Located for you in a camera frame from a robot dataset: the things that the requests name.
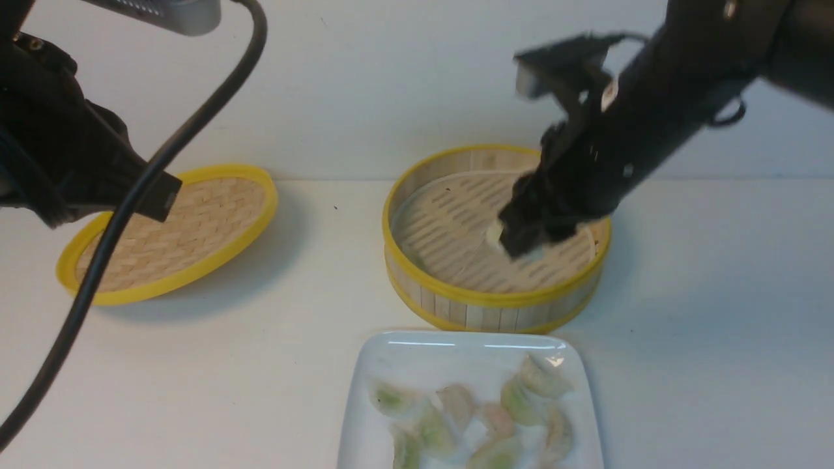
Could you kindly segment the black gripper camera right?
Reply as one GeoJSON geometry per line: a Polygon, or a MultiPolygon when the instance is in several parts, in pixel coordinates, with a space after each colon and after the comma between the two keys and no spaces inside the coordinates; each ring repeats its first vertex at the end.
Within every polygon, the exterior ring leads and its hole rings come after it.
{"type": "Polygon", "coordinates": [[[789,1],[670,1],[664,23],[607,88],[578,130],[543,149],[498,212],[511,259],[576,235],[616,210],[691,137],[747,113],[789,1]]]}

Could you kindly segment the black gripper camera left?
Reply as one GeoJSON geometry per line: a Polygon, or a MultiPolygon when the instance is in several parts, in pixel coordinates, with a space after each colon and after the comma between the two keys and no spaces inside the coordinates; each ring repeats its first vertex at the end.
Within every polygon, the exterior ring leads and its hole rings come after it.
{"type": "Polygon", "coordinates": [[[2,41],[1,205],[50,228],[116,210],[149,165],[125,122],[85,97],[77,69],[36,36],[2,41]]]}

